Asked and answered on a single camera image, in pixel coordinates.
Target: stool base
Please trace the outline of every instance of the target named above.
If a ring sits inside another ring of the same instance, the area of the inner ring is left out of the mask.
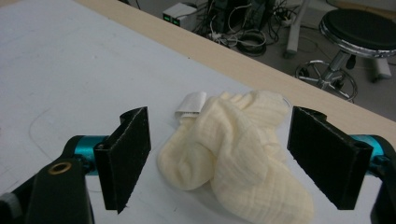
[[[358,94],[358,86],[356,85],[355,80],[341,68],[331,71],[331,74],[329,75],[329,71],[326,71],[326,69],[329,68],[329,65],[329,63],[321,60],[303,63],[297,67],[294,76],[300,80],[314,84],[322,90],[330,90],[335,92],[337,95],[345,98],[347,101],[353,102],[353,99]],[[350,83],[350,91],[342,90],[345,81]]]

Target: stool post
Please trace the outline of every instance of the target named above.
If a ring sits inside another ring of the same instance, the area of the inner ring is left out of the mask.
[[[349,53],[339,50],[337,55],[332,59],[332,62],[327,67],[326,71],[321,75],[322,89],[326,89],[329,83],[332,82],[332,75],[340,70],[344,61],[349,57]]]

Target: round stool cushion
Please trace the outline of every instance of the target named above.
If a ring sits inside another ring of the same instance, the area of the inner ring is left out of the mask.
[[[366,49],[396,49],[396,23],[370,12],[336,9],[322,22],[340,39]]]

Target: crumpled cloth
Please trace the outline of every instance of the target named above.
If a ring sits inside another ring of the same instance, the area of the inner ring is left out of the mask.
[[[276,127],[289,107],[270,91],[211,97],[197,118],[182,118],[158,156],[173,186],[210,181],[218,201],[252,223],[309,223],[309,193],[284,163]]]

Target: white tabletop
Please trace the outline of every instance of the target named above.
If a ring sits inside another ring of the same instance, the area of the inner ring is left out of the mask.
[[[128,207],[106,211],[98,177],[86,178],[96,223],[246,223],[208,185],[168,185],[156,156],[185,95],[250,90],[74,1],[0,7],[0,194],[59,157],[72,136],[111,134],[120,114],[147,106],[152,151]],[[278,131],[284,146],[287,126]],[[290,167],[314,197],[313,223],[370,223],[379,180],[365,179],[355,211],[337,211],[292,158]]]

